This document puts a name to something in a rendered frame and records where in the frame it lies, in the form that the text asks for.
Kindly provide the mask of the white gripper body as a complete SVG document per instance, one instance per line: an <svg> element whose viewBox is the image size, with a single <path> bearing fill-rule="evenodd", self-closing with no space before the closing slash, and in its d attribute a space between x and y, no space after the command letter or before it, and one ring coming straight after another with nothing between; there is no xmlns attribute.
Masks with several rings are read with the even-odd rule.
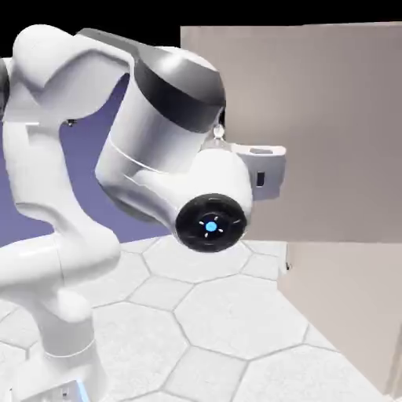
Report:
<svg viewBox="0 0 402 402"><path fill-rule="evenodd" d="M283 146L231 144L235 152L247 165L252 181L282 181L286 167L287 150Z"/></svg>

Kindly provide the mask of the beige cabinet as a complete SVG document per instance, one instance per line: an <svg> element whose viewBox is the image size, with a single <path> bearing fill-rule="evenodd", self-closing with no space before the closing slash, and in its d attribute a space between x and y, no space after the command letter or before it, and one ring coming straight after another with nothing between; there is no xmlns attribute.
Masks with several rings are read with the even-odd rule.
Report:
<svg viewBox="0 0 402 402"><path fill-rule="evenodd" d="M402 243L288 244L283 295L380 393L402 397Z"/></svg>

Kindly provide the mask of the beige cabinet door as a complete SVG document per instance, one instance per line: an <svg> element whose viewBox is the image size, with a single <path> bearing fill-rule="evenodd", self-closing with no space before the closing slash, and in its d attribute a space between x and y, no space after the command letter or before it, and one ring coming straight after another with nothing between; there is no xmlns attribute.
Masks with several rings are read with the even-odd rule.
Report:
<svg viewBox="0 0 402 402"><path fill-rule="evenodd" d="M402 243L402 22L194 26L223 78L226 137L287 150L248 239Z"/></svg>

